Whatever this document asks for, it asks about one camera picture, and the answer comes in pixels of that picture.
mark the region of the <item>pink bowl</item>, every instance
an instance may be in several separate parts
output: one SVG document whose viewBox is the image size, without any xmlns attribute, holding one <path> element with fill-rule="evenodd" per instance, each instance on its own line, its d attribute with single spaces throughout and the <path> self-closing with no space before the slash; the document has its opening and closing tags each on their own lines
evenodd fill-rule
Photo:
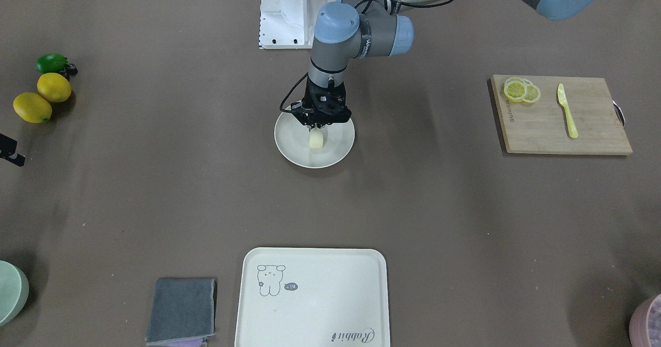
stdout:
<svg viewBox="0 0 661 347">
<path fill-rule="evenodd" d="M 642 302 L 633 312 L 628 324 L 628 336 L 633 347 L 652 347 L 649 333 L 650 311 L 652 311 L 652 305 L 659 302 L 661 302 L 661 294 Z"/>
</svg>

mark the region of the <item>knife handle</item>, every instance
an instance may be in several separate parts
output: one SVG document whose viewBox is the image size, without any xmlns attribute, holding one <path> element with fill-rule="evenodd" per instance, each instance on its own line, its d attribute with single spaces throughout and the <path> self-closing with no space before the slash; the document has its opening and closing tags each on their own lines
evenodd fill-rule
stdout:
<svg viewBox="0 0 661 347">
<path fill-rule="evenodd" d="M 576 124 L 574 123 L 574 117 L 572 117 L 572 113 L 569 111 L 568 106 L 563 108 L 564 117 L 567 119 L 567 132 L 571 138 L 576 139 L 578 138 L 578 130 L 576 129 Z"/>
</svg>

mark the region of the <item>bear drawing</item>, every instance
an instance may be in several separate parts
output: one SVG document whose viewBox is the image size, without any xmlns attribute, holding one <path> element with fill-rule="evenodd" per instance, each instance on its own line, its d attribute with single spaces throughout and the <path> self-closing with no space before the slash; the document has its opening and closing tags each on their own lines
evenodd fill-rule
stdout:
<svg viewBox="0 0 661 347">
<path fill-rule="evenodd" d="M 259 281 L 259 293 L 262 297 L 267 295 L 276 296 L 280 292 L 280 282 L 282 281 L 284 265 L 258 265 L 257 281 Z"/>
</svg>

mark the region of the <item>white plate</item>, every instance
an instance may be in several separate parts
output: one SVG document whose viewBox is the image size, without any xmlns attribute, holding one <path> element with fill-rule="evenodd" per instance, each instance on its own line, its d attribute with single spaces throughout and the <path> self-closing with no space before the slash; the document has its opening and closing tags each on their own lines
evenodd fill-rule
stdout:
<svg viewBox="0 0 661 347">
<path fill-rule="evenodd" d="M 371 249 L 255 248 L 235 347 L 390 347 L 385 259 Z"/>
<path fill-rule="evenodd" d="M 354 145 L 356 130 L 354 122 L 334 123 L 321 128 L 324 147 L 310 149 L 307 137 L 309 130 L 293 114 L 281 113 L 273 131 L 278 150 L 289 161 L 304 168 L 318 169 L 337 164 Z"/>
</svg>

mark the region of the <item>white tray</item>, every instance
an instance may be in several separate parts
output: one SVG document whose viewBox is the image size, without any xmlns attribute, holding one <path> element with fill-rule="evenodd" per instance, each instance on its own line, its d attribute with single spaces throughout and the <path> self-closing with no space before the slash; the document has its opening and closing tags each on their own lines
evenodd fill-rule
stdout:
<svg viewBox="0 0 661 347">
<path fill-rule="evenodd" d="M 255 248 L 236 347 L 390 347 L 385 259 L 371 249 Z"/>
</svg>

